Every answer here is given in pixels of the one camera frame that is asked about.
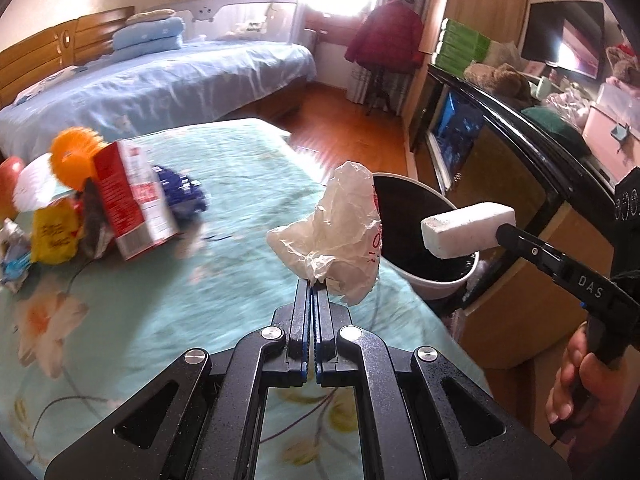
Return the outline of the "person's right hand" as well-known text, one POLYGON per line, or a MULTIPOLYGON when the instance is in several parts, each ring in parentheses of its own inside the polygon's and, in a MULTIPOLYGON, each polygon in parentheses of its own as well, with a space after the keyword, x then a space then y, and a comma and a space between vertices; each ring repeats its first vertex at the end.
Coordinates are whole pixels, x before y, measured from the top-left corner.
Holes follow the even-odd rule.
POLYGON ((629 350, 609 367, 588 349, 587 325, 570 337, 546 403, 552 426, 576 422, 568 460, 588 462, 609 444, 639 395, 639 353, 629 350))

